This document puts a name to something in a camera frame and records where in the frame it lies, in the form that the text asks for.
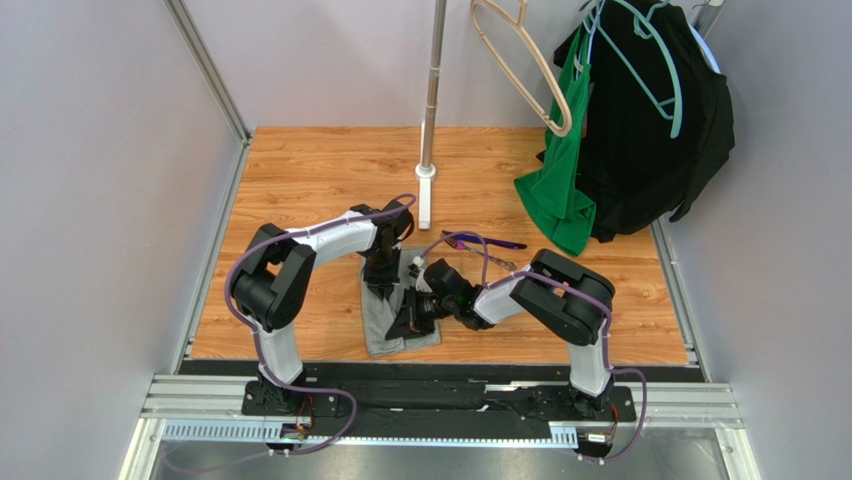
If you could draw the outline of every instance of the black garment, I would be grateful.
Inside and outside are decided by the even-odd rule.
[[[627,1],[643,13],[656,3]],[[611,2],[600,22],[657,99],[671,98],[674,90],[663,55],[653,38],[644,40],[633,32],[633,14]],[[659,8],[651,24],[668,46],[678,72],[683,123],[680,135],[669,138],[671,121],[659,114],[609,43],[596,35],[591,61],[594,86],[576,186],[597,204],[592,236],[601,242],[635,233],[675,208],[670,220],[682,218],[734,147],[727,79],[705,62],[683,10],[672,5]],[[565,58],[573,35],[554,53],[560,67],[573,61]],[[672,106],[664,108],[673,112]]]

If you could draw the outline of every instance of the gray cloth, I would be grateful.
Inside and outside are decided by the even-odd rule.
[[[389,300],[379,299],[367,288],[367,284],[361,281],[361,316],[364,319],[364,337],[367,339],[367,353],[373,357],[393,355],[405,350],[416,350],[441,343],[440,322],[435,323],[435,333],[423,337],[385,340],[385,334],[396,319],[399,307],[402,305],[403,292],[406,288],[414,286],[414,279],[408,275],[408,266],[422,251],[421,248],[402,250],[399,261],[400,284],[394,288]],[[362,259],[361,269],[363,268],[364,260]]]

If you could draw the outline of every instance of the wooden tabletop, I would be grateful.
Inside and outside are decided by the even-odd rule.
[[[435,135],[438,176],[433,185],[432,229],[405,242],[426,246],[445,230],[529,245],[491,252],[518,265],[540,248],[558,251],[526,214],[512,180],[540,168],[542,129],[441,128]],[[404,192],[418,192],[414,167],[418,128],[261,128],[256,132],[213,282],[192,348],[195,358],[256,358],[249,331],[223,303],[224,278],[257,228],[319,223],[366,203],[382,208]],[[412,208],[417,217],[417,208]],[[477,282],[481,257],[439,246],[446,258]],[[299,354],[309,360],[376,360],[366,351],[361,323],[356,254],[317,269],[295,321]],[[684,364],[683,341],[649,230],[600,244],[591,239],[577,259],[615,284],[610,355],[620,364]],[[506,275],[491,264],[489,281]],[[565,343],[527,314],[487,331],[441,320],[441,345],[380,360],[488,363],[565,363]]]

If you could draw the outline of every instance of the white wall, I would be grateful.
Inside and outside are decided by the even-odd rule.
[[[238,145],[162,2],[0,2],[0,478],[115,478]]]
[[[766,479],[852,471],[851,17],[842,0],[726,2],[708,40],[737,147],[670,229]]]
[[[419,125],[426,104],[431,0],[186,0],[249,128]],[[516,14],[515,0],[498,0]],[[530,0],[527,30],[550,60],[584,0]],[[680,0],[691,5],[702,0]],[[468,0],[449,0],[439,125],[540,126],[473,30]],[[505,23],[482,25],[536,98],[552,95]]]

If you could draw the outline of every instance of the green shirt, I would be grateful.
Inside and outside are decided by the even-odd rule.
[[[568,61],[577,58],[577,52],[588,51],[585,31],[575,35]],[[580,155],[582,123],[589,104],[589,73],[591,65],[585,54],[578,59],[579,68],[566,65],[559,76],[559,88],[571,110],[574,125],[564,137],[545,133],[544,165],[540,170],[515,179],[515,189],[521,201],[541,232],[565,253],[577,256],[586,247],[595,220],[595,203],[574,187],[577,160]],[[559,124],[562,112],[553,102],[550,117]]]

